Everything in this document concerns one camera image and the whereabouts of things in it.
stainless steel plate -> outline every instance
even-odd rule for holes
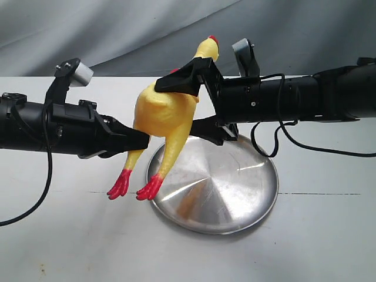
[[[152,157],[147,181],[157,173],[165,146]],[[216,146],[190,136],[152,203],[168,219],[199,233],[230,234],[259,222],[278,195],[272,161],[249,139]]]

screw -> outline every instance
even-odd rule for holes
[[[63,127],[62,126],[59,126],[56,129],[56,134],[58,135],[59,138],[63,135]]]

red chicken foot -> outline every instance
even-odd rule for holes
[[[124,196],[128,191],[129,177],[132,170],[123,169],[115,185],[107,192],[108,198],[114,200],[119,196]]]
[[[137,191],[137,197],[139,201],[142,200],[153,200],[157,195],[160,187],[162,186],[163,178],[160,177],[158,174],[151,177],[148,184],[142,188],[141,190]]]

chicken leg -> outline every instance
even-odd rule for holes
[[[143,189],[137,191],[136,198],[138,200],[153,200],[155,198],[165,177],[170,172],[177,157],[187,142],[191,126],[192,123],[184,123],[175,128],[171,134],[166,136],[166,147],[164,149],[162,164],[160,165],[158,172],[151,177],[148,184]]]
[[[125,162],[125,165],[123,167],[123,170],[120,176],[118,177],[117,181],[115,182],[111,190],[107,192],[108,198],[110,200],[114,200],[119,196],[123,197],[127,193],[128,187],[129,187],[130,174],[135,168],[136,163],[138,159],[140,158],[141,154],[143,153],[143,151],[145,150],[144,149],[134,150],[134,151],[128,152],[127,161]]]

red comb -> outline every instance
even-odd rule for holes
[[[212,38],[212,40],[214,40],[217,43],[217,45],[219,46],[218,39],[214,35],[210,35],[208,38]]]

